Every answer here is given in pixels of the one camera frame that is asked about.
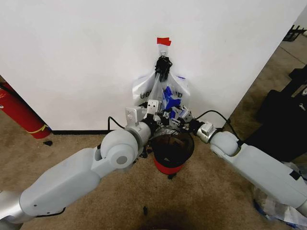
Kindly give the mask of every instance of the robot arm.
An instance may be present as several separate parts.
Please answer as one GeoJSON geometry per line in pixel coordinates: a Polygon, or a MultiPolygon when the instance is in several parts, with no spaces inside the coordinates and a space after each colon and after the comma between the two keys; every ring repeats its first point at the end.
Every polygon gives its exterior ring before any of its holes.
{"type": "Polygon", "coordinates": [[[232,133],[216,132],[209,122],[201,125],[197,136],[264,193],[307,217],[307,185],[296,171],[254,146],[239,146],[232,133]]]}
{"type": "Polygon", "coordinates": [[[110,132],[100,148],[86,148],[45,171],[21,194],[0,193],[1,229],[19,229],[39,216],[61,213],[65,207],[93,191],[114,170],[129,168],[147,143],[151,129],[141,122],[140,107],[126,108],[125,130],[110,132]]]}

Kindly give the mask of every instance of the black cable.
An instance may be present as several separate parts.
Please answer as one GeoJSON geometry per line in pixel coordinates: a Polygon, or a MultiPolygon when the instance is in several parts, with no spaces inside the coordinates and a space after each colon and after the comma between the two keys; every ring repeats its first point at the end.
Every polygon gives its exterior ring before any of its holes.
{"type": "Polygon", "coordinates": [[[234,133],[235,137],[238,138],[238,140],[240,142],[242,142],[242,140],[238,137],[238,135],[236,134],[234,128],[232,127],[232,125],[230,124],[230,120],[229,119],[226,119],[221,113],[217,112],[216,110],[208,110],[206,112],[204,112],[202,115],[198,116],[195,118],[195,120],[198,120],[199,118],[201,118],[202,116],[204,116],[205,114],[209,113],[209,112],[214,112],[214,113],[217,113],[218,115],[220,115],[225,121],[226,123],[229,125],[229,127],[231,128],[232,132],[234,133]]]}
{"type": "Polygon", "coordinates": [[[109,116],[109,117],[107,118],[107,130],[108,130],[108,132],[111,131],[111,130],[110,130],[110,119],[111,119],[112,121],[114,121],[114,123],[115,123],[118,127],[121,127],[122,129],[125,128],[125,127],[121,126],[113,117],[109,116]]]}
{"type": "Polygon", "coordinates": [[[66,208],[63,208],[62,211],[60,211],[60,212],[58,212],[58,213],[50,214],[50,215],[40,215],[40,216],[36,216],[36,218],[58,216],[58,215],[61,215],[61,214],[65,211],[65,209],[66,209],[66,208]]]}

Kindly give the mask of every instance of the bag hanging on wall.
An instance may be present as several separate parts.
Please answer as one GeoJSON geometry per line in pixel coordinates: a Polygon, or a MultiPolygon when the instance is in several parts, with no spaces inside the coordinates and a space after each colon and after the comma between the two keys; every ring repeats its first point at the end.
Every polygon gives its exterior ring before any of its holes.
{"type": "Polygon", "coordinates": [[[190,98],[188,81],[170,71],[173,64],[166,57],[171,41],[169,38],[157,38],[157,44],[160,57],[155,65],[155,70],[133,83],[133,103],[138,106],[154,99],[162,101],[163,109],[180,105],[188,106],[190,98]]]}

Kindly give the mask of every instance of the plastic bag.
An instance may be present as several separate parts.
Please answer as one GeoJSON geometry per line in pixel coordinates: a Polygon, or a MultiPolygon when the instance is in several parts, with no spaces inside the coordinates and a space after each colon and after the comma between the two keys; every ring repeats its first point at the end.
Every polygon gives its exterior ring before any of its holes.
{"type": "Polygon", "coordinates": [[[156,63],[154,72],[134,81],[133,103],[138,106],[153,99],[162,102],[162,109],[172,105],[188,106],[190,98],[188,81],[183,77],[175,76],[170,71],[172,63],[166,57],[171,41],[169,38],[157,38],[157,42],[161,56],[156,63]]]}
{"type": "Polygon", "coordinates": [[[168,101],[165,97],[165,91],[168,88],[171,90],[173,99],[180,99],[181,105],[188,106],[190,92],[187,79],[174,76],[172,72],[169,72],[167,80],[160,82],[159,76],[154,71],[152,74],[141,77],[133,83],[133,104],[140,105],[150,99],[155,99],[162,101],[164,108],[166,108],[168,101]]]}
{"type": "MultiPolygon", "coordinates": [[[[288,167],[300,173],[293,163],[285,163],[288,167]]],[[[258,188],[254,188],[254,206],[267,219],[279,219],[295,229],[307,230],[307,218],[295,208],[277,202],[258,188]]]]}

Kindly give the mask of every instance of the red fire extinguisher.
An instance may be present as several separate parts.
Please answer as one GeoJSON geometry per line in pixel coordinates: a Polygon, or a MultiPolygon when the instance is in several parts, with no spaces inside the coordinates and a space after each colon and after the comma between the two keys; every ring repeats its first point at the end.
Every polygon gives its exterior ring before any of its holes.
{"type": "Polygon", "coordinates": [[[37,139],[51,133],[48,126],[8,83],[0,85],[0,109],[37,139]]]}

